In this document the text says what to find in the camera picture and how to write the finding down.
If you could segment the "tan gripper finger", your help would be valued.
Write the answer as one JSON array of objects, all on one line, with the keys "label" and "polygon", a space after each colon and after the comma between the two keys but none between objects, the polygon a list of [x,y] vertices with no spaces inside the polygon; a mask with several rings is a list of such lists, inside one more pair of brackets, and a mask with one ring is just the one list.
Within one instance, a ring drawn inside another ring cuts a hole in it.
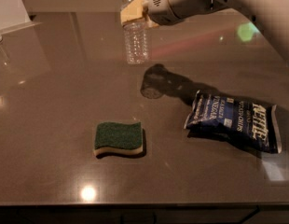
[{"label": "tan gripper finger", "polygon": [[158,24],[156,22],[152,21],[149,17],[146,17],[145,20],[146,20],[146,24],[147,24],[148,28],[157,28],[158,27]]},{"label": "tan gripper finger", "polygon": [[120,21],[126,25],[134,21],[145,21],[148,9],[147,0],[133,0],[120,11]]}]

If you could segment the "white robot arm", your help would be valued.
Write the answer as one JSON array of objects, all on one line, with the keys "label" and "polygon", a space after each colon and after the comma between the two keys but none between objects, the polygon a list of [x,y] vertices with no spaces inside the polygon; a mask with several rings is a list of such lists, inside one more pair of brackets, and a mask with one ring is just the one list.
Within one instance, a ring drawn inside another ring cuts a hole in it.
[{"label": "white robot arm", "polygon": [[189,17],[232,8],[247,18],[289,64],[289,0],[130,0],[120,11],[123,25],[174,25]]}]

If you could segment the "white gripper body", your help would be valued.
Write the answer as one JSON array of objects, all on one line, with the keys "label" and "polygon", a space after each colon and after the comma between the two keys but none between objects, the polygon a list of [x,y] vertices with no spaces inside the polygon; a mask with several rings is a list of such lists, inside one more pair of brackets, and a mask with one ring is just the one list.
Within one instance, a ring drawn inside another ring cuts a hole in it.
[{"label": "white gripper body", "polygon": [[174,14],[169,0],[147,0],[147,15],[158,25],[174,25],[179,18]]}]

